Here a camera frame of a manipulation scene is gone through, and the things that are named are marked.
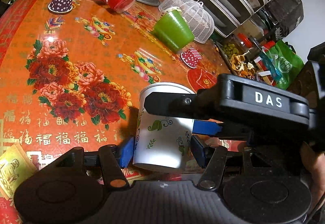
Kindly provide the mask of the black bag on shelf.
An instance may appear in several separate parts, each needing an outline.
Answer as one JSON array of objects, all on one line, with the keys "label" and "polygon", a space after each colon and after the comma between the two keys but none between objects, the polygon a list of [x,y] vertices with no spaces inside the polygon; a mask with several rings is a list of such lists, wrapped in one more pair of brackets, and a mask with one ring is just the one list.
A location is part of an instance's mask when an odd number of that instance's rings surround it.
[{"label": "black bag on shelf", "polygon": [[287,37],[304,19],[302,0],[271,0],[263,9],[275,23],[271,32],[276,40]]}]

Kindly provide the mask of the green plastic cup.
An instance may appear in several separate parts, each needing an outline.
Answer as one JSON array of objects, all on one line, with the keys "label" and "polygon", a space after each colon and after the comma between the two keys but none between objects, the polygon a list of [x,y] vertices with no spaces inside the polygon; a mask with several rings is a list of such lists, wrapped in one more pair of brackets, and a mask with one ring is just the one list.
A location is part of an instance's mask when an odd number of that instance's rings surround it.
[{"label": "green plastic cup", "polygon": [[151,34],[174,53],[194,40],[194,34],[177,10],[164,14],[154,25]]}]

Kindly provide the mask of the purple polka-dot cupcake liner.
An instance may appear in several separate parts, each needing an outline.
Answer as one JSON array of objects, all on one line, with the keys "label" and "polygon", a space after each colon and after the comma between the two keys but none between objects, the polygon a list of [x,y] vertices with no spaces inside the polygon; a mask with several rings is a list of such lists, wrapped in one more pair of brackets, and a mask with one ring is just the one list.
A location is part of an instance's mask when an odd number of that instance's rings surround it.
[{"label": "purple polka-dot cupcake liner", "polygon": [[72,2],[73,0],[51,0],[48,9],[53,13],[68,13],[73,9]]}]

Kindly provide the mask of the green shopping bag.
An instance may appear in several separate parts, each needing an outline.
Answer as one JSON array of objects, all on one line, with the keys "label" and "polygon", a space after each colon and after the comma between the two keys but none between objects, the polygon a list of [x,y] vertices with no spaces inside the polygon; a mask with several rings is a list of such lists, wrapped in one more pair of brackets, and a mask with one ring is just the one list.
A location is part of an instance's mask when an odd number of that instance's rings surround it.
[{"label": "green shopping bag", "polygon": [[266,55],[275,67],[276,73],[280,74],[276,87],[288,89],[304,66],[302,59],[282,40],[271,47]]}]

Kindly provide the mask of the white leaf-pattern paper cup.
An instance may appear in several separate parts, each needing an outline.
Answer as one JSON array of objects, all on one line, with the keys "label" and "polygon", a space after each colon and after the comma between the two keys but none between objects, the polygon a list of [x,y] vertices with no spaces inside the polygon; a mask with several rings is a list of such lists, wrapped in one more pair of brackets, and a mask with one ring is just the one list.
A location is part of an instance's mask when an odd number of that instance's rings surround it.
[{"label": "white leaf-pattern paper cup", "polygon": [[153,92],[194,93],[183,85],[168,82],[151,84],[140,92],[133,165],[155,172],[182,172],[189,160],[194,120],[149,114],[144,102]]}]

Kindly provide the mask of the metal tray with peels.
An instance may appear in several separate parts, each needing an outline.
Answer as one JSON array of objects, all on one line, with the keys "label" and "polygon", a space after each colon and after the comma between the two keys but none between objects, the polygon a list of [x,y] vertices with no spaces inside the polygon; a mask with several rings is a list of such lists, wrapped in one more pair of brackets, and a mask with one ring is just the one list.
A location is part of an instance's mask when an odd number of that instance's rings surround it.
[{"label": "metal tray with peels", "polygon": [[269,85],[272,84],[273,78],[271,76],[271,71],[267,69],[267,66],[260,56],[253,59],[253,61],[246,61],[243,55],[233,55],[231,59],[228,59],[221,47],[222,45],[219,44],[220,52],[225,57],[233,74]]}]

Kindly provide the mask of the red polka-dot cupcake liner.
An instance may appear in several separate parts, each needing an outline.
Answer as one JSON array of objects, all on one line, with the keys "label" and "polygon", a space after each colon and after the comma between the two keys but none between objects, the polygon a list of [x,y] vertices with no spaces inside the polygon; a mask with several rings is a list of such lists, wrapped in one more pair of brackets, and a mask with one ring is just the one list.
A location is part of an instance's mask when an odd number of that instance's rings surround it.
[{"label": "red polka-dot cupcake liner", "polygon": [[202,60],[202,56],[194,48],[189,48],[186,51],[182,52],[180,57],[184,64],[191,69],[195,69],[198,63]]}]

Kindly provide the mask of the red-lid glass jar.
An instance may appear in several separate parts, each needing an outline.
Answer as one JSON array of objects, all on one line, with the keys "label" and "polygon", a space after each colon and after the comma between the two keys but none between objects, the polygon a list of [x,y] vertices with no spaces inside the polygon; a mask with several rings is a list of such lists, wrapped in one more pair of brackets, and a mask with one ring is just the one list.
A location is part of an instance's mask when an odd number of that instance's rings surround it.
[{"label": "red-lid glass jar", "polygon": [[228,59],[231,59],[233,55],[243,55],[246,61],[253,61],[253,54],[249,50],[253,48],[253,44],[245,34],[229,35],[221,48]]}]

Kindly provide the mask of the white mesh food cover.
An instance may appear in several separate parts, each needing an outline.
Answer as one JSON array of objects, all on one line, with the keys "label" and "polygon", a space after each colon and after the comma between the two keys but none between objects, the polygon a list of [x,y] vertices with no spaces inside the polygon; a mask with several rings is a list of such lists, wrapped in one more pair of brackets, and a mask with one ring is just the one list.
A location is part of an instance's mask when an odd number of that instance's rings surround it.
[{"label": "white mesh food cover", "polygon": [[163,0],[159,5],[161,14],[171,11],[172,8],[181,13],[194,34],[194,40],[205,44],[214,31],[214,20],[203,8],[203,3],[194,0]]}]

